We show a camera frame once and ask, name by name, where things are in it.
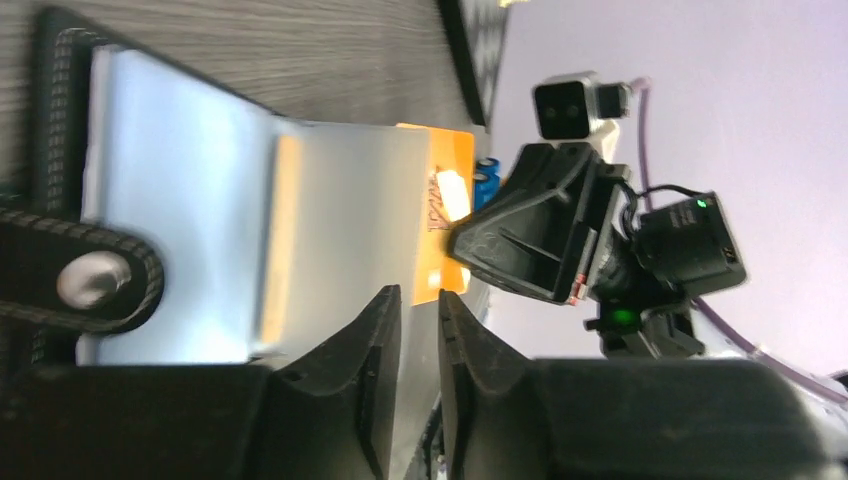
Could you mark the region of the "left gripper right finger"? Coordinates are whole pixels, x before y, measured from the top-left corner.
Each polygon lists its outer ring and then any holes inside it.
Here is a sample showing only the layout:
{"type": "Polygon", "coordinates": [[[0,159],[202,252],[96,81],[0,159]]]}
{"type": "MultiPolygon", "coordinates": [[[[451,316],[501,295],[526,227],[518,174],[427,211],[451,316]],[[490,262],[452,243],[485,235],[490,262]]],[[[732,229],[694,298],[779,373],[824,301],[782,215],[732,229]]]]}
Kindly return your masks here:
{"type": "Polygon", "coordinates": [[[451,479],[843,479],[798,393],[745,360],[531,360],[439,298],[451,479]]]}

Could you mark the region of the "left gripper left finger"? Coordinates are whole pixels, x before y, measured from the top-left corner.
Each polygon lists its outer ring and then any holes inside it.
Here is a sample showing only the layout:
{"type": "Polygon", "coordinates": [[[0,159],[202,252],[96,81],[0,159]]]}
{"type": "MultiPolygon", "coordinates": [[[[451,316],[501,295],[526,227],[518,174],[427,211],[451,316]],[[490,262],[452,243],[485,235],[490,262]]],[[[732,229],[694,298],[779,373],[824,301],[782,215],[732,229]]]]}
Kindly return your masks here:
{"type": "Polygon", "coordinates": [[[285,368],[43,367],[1,401],[5,479],[384,479],[401,292],[285,368]]]}

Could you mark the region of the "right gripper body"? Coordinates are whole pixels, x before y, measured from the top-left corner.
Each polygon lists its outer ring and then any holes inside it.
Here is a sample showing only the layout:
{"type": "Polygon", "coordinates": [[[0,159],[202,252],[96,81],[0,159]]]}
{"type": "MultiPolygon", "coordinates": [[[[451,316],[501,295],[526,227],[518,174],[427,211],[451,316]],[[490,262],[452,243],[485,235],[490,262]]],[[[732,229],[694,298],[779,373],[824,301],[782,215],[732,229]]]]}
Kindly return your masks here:
{"type": "Polygon", "coordinates": [[[585,297],[596,301],[597,315],[584,326],[599,336],[607,357],[705,354],[695,335],[693,300],[746,278],[717,195],[670,189],[683,199],[637,214],[647,193],[618,181],[610,222],[596,229],[598,249],[585,297]]]}

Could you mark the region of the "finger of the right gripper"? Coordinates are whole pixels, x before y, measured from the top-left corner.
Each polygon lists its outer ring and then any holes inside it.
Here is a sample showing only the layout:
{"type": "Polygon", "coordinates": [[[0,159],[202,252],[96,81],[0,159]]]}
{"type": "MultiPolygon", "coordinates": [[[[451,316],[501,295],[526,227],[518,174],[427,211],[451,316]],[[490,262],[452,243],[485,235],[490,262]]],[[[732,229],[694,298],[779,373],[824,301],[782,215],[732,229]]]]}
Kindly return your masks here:
{"type": "Polygon", "coordinates": [[[457,223],[448,256],[480,280],[502,290],[556,305],[575,305],[589,290],[599,232],[581,222],[519,221],[519,212],[477,212],[457,223]]]}
{"type": "Polygon", "coordinates": [[[602,229],[615,208],[618,181],[630,181],[630,166],[607,161],[588,142],[527,144],[495,198],[473,215],[473,226],[493,227],[553,200],[566,208],[568,222],[602,229]]]}

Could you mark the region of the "black leather card holder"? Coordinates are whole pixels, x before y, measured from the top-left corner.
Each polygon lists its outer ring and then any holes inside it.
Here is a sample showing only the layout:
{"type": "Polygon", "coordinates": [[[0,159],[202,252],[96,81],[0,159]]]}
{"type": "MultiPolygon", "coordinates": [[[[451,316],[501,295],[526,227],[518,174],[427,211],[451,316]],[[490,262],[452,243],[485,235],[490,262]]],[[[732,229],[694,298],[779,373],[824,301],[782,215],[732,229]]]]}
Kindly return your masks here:
{"type": "Polygon", "coordinates": [[[408,311],[426,129],[281,115],[66,8],[35,25],[4,318],[81,333],[82,364],[219,364],[296,359],[382,288],[408,311]]]}

